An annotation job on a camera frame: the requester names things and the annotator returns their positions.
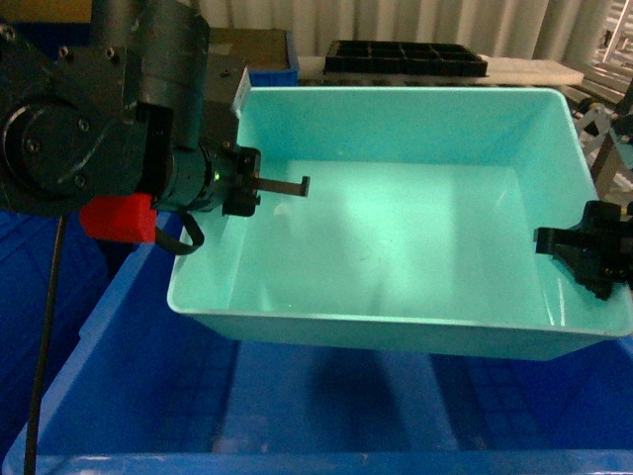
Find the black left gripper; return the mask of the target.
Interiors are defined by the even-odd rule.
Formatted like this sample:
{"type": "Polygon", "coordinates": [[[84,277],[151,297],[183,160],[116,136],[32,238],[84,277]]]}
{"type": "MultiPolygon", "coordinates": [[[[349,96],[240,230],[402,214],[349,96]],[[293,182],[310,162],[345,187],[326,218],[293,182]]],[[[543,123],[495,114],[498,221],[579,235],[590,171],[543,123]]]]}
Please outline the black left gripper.
{"type": "Polygon", "coordinates": [[[239,145],[176,149],[168,161],[166,185],[152,206],[172,213],[219,209],[224,215],[248,218],[260,204],[256,189],[297,197],[309,195],[309,176],[300,183],[261,178],[260,162],[259,150],[239,145]]]}

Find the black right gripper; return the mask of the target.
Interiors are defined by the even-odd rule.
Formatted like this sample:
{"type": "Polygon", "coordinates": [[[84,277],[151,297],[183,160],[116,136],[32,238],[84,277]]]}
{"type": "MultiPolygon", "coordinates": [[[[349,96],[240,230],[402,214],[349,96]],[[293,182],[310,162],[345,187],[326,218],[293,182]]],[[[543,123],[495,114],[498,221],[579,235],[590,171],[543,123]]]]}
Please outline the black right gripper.
{"type": "Polygon", "coordinates": [[[581,220],[569,229],[534,230],[536,254],[554,256],[579,285],[595,298],[608,300],[614,288],[632,285],[632,221],[621,208],[588,201],[581,220]]]}

